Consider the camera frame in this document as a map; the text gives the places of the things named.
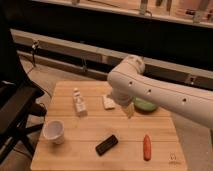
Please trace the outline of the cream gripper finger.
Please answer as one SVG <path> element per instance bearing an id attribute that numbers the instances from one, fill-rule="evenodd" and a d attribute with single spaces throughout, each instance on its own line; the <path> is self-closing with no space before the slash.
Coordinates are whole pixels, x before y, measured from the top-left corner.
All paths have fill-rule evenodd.
<path id="1" fill-rule="evenodd" d="M 131 103 L 126 108 L 126 115 L 127 115 L 127 117 L 131 118 L 134 115 L 134 112 L 135 112 L 134 104 Z"/>

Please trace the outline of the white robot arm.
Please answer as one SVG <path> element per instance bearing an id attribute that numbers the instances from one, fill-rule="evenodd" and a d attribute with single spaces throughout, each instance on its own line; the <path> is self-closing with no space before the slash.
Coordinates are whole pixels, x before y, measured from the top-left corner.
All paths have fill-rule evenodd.
<path id="1" fill-rule="evenodd" d="M 128 106 L 138 97 L 213 130 L 213 91 L 152 79 L 144 71 L 143 59 L 128 55 L 108 73 L 117 104 Z"/>

